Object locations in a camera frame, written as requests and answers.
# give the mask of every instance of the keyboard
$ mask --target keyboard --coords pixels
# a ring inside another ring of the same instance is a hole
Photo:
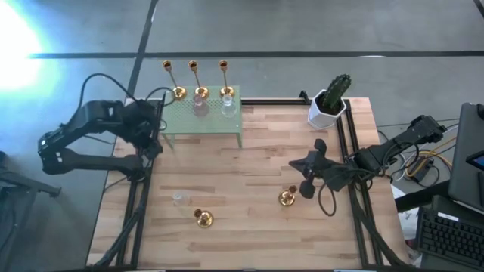
[[[484,225],[420,208],[417,249],[484,270]]]

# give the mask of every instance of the gray floor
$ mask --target gray floor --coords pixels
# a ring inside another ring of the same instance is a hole
[[[29,26],[33,30],[41,52],[136,52],[150,0],[7,3],[11,10],[6,11],[15,11],[26,22],[19,29]],[[32,44],[22,43],[19,37],[8,36],[2,41],[2,57],[11,56],[5,53],[5,43],[10,45],[8,50]],[[484,19],[473,1],[160,0],[147,44],[148,52],[415,50],[484,50]],[[142,97],[160,85],[171,85],[160,61],[143,62],[136,96]],[[295,97],[300,90],[313,95],[327,87],[333,77],[348,73],[353,85],[346,96],[370,97],[378,125],[406,123],[420,114],[436,119],[458,118],[463,102],[484,102],[482,57],[228,61],[229,84],[239,85],[244,97]],[[204,85],[221,85],[217,62],[199,60]],[[57,199],[39,195],[27,229],[21,234],[12,271],[84,265],[106,173],[46,175],[36,154],[36,141],[69,119],[86,76],[104,72],[127,86],[134,63],[134,59],[28,60],[14,67],[5,61],[0,63],[0,150],[9,155],[12,169],[63,188]],[[180,85],[194,85],[186,63],[173,60],[174,74]],[[36,77],[32,75],[33,67]],[[94,79],[88,85],[85,101],[94,99],[123,99],[123,94],[111,82]],[[390,137],[402,129],[405,127],[397,125],[381,128]],[[112,135],[101,137],[113,140]],[[113,150],[89,139],[76,142],[72,148],[103,156]],[[452,158],[452,152],[445,155]],[[443,167],[441,173],[441,179],[448,177]],[[396,185],[406,192],[418,190],[407,181]]]

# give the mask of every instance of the gold candlestick holder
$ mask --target gold candlestick holder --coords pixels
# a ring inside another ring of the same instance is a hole
[[[190,70],[195,74],[195,79],[197,80],[198,88],[195,89],[195,94],[199,94],[203,99],[207,99],[209,97],[209,89],[207,87],[202,87],[200,85],[200,81],[198,80],[197,70],[198,70],[198,63],[197,61],[189,61],[188,67]]]
[[[181,86],[178,86],[175,81],[175,77],[172,74],[172,62],[169,60],[163,61],[163,68],[169,73],[169,76],[172,78],[173,85],[173,94],[175,94],[175,100],[182,100],[187,96],[187,90]]]
[[[227,76],[225,75],[225,73],[227,72],[228,63],[225,60],[220,60],[219,66],[220,66],[220,70],[224,74],[224,83],[225,83],[225,87],[220,89],[220,96],[223,97],[224,95],[229,94],[233,97],[235,96],[235,90],[232,87],[229,87],[227,85]]]
[[[296,191],[297,191],[297,187],[294,186],[294,185],[292,185],[291,187],[289,187],[289,189],[284,190],[281,193],[279,193],[279,197],[278,197],[279,203],[282,206],[291,206],[291,205],[293,205],[294,204],[294,200],[296,198],[296,196],[294,196],[294,194],[296,193]]]
[[[197,218],[197,224],[199,227],[207,228],[210,227],[213,223],[213,215],[209,211],[202,211],[200,209],[196,209],[194,212],[194,216]]]

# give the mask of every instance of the white geometric pot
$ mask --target white geometric pot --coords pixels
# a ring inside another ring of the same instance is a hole
[[[311,102],[311,107],[309,108],[309,114],[308,114],[308,123],[314,128],[314,129],[325,129],[329,128],[334,123],[336,120],[340,117],[341,113],[346,110],[346,104],[341,99],[341,104],[343,105],[341,107],[341,110],[338,114],[336,115],[331,115],[327,113],[323,113],[318,109],[318,105],[316,105],[316,98],[320,97],[323,95],[323,93],[326,90],[322,89],[315,97],[312,98]]]

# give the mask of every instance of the butcher block tabletop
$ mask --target butcher block tabletop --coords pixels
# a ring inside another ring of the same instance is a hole
[[[369,99],[350,98],[350,103],[360,147],[379,144]],[[304,199],[296,193],[293,205],[278,202],[282,190],[299,188],[303,180],[288,162],[314,150],[316,138],[326,141],[329,159],[342,161],[336,127],[313,130],[307,123],[308,110],[309,106],[243,106],[241,149],[233,135],[217,134],[177,135],[171,150],[160,135],[165,148],[154,162],[138,269],[361,268],[346,188],[335,193],[337,212],[331,218],[320,210],[316,197]],[[346,128],[346,118],[342,120]],[[351,150],[347,130],[346,135]],[[131,144],[116,141],[114,156],[134,152]],[[106,186],[120,178],[120,173],[110,172]],[[104,193],[88,264],[98,261],[118,236],[128,192],[129,182],[123,181]],[[174,202],[176,193],[186,201]],[[388,180],[374,179],[370,196],[377,229],[407,261]],[[332,210],[327,189],[322,202]],[[195,209],[211,212],[213,224],[199,227]]]

